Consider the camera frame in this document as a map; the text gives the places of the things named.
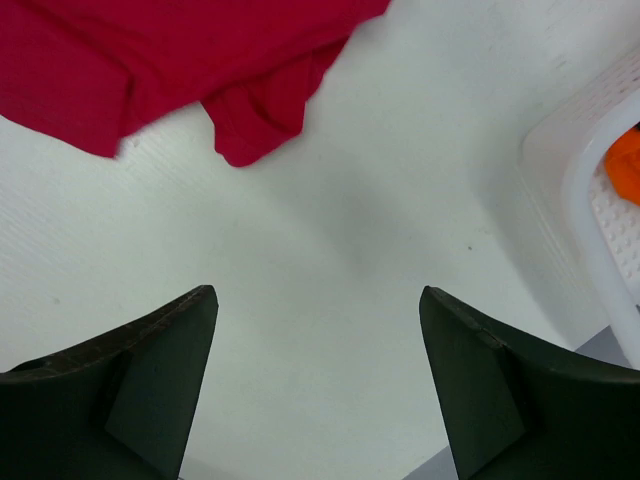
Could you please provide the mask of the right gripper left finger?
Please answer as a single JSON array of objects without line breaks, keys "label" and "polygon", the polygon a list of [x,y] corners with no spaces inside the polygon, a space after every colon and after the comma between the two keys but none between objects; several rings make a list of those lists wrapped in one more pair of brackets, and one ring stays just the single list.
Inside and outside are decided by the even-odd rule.
[{"label": "right gripper left finger", "polygon": [[2,373],[2,478],[178,478],[217,313],[201,285]]}]

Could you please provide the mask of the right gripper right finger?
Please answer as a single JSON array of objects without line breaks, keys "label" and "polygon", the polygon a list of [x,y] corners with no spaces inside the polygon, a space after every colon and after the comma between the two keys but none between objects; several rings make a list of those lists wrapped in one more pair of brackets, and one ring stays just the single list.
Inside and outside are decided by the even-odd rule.
[{"label": "right gripper right finger", "polygon": [[636,479],[639,373],[426,287],[420,323],[461,479]]}]

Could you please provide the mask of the bright red t shirt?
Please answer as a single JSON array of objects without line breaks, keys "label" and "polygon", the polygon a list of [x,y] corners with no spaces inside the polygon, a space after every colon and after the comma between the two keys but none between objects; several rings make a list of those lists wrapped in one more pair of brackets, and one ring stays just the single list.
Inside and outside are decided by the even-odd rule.
[{"label": "bright red t shirt", "polygon": [[5,1],[1,113],[88,153],[187,105],[245,167],[297,137],[306,105],[385,1]]}]

